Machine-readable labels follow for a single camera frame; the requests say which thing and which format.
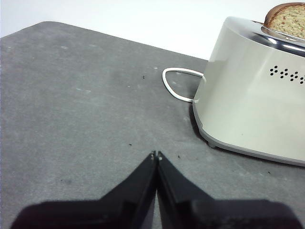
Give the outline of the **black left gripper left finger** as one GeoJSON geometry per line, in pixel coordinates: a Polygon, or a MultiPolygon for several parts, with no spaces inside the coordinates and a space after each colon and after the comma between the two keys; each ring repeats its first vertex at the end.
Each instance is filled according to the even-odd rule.
{"type": "Polygon", "coordinates": [[[140,229],[156,192],[156,152],[97,200],[48,201],[25,207],[13,229],[140,229]]]}

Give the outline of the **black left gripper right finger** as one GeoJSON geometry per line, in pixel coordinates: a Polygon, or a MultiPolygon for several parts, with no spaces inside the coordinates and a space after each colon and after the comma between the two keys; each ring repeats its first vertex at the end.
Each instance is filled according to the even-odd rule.
{"type": "Polygon", "coordinates": [[[299,229],[287,205],[264,199],[214,199],[159,151],[158,201],[165,229],[299,229]]]}

